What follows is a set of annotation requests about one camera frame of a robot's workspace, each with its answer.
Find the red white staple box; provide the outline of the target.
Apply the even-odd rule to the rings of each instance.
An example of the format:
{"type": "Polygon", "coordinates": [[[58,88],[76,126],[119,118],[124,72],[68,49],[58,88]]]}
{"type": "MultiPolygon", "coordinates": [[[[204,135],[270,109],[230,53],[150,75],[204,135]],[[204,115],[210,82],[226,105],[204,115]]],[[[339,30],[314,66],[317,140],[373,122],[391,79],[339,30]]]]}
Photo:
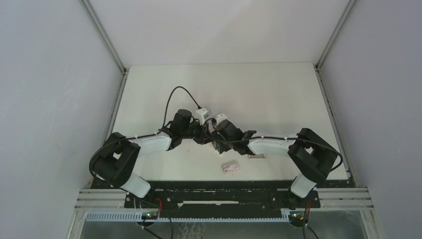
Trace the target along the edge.
{"type": "Polygon", "coordinates": [[[237,161],[231,161],[221,166],[224,174],[230,174],[239,170],[239,164],[237,161]]]}

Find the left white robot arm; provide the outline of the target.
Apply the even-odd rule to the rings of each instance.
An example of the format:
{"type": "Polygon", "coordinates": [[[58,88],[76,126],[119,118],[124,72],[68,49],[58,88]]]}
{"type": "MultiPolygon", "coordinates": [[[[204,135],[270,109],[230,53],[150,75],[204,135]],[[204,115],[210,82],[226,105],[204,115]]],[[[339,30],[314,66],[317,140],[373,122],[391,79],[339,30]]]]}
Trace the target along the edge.
{"type": "Polygon", "coordinates": [[[133,171],[138,157],[172,150],[184,139],[192,139],[199,145],[209,143],[203,129],[210,114],[207,108],[194,113],[179,109],[174,118],[156,133],[129,138],[114,132],[91,157],[89,171],[110,186],[135,195],[141,206],[151,207],[156,195],[150,191],[150,184],[133,171]]]}

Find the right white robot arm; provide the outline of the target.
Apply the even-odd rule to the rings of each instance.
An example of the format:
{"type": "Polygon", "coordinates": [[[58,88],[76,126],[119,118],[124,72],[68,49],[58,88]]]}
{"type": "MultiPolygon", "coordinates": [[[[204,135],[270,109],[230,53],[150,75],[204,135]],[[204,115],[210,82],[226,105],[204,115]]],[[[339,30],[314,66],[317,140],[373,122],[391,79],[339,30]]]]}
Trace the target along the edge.
{"type": "Polygon", "coordinates": [[[289,157],[299,169],[289,188],[288,202],[301,207],[317,184],[324,183],[331,171],[337,169],[341,154],[309,128],[289,136],[270,136],[255,130],[242,131],[228,119],[211,119],[208,132],[219,153],[234,150],[240,155],[270,154],[289,157]]]}

